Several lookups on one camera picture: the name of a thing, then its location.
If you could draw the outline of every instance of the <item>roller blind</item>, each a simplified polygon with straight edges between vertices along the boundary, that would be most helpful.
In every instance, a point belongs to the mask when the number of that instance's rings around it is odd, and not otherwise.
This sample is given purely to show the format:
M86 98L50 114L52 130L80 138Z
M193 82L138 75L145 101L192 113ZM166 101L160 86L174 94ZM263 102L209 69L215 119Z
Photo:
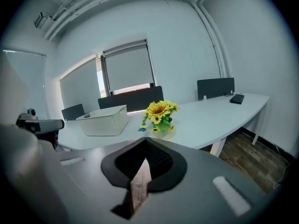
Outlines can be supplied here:
M110 91L154 82L145 44L112 52L105 58Z
M82 104L85 113L98 110L100 90L95 59L63 77L60 90L64 108Z

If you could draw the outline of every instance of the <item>white table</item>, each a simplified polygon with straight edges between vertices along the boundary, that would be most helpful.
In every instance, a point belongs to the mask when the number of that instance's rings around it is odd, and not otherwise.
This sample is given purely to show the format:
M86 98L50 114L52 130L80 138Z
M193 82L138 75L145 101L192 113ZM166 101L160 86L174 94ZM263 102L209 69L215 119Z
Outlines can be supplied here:
M222 96L208 100L179 105L180 111L175 113L172 123L176 125L176 134L168 141L195 149L213 144L211 153L219 156L228 135L242 127L259 113L256 137L262 126L262 113L269 97L243 93L241 105L232 104L232 96ZM70 149L87 149L119 143L125 140L136 140L141 137L155 137L147 131L139 132L142 113L129 114L129 122L118 136L85 136L77 121L68 121L64 129L59 131L58 141Z

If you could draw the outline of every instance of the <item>black chair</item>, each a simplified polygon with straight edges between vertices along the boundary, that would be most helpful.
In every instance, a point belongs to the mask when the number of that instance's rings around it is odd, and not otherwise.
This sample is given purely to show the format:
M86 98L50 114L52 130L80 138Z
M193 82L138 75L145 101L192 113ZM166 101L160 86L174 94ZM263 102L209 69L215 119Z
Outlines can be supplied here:
M64 117L64 120L67 121L75 120L76 118L85 115L82 104L71 106L69 108L62 110L61 112Z

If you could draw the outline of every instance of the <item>white storage basket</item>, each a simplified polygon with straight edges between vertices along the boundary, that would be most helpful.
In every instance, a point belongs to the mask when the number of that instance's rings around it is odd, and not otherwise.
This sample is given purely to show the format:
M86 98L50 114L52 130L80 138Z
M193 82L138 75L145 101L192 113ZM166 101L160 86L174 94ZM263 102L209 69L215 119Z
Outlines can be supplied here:
M86 136L120 135L128 123L127 106L95 110L76 118L76 120Z

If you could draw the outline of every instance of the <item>artificial flower arrangement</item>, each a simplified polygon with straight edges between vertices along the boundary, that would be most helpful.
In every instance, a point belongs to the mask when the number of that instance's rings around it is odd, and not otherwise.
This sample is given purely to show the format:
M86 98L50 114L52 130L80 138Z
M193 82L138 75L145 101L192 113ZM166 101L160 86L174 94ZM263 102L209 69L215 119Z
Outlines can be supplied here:
M178 111L177 104L171 101L152 102L143 114L141 128L145 130L148 126L146 120L149 119L153 124L152 132L172 132L175 129L175 125L171 124L172 118L170 116Z

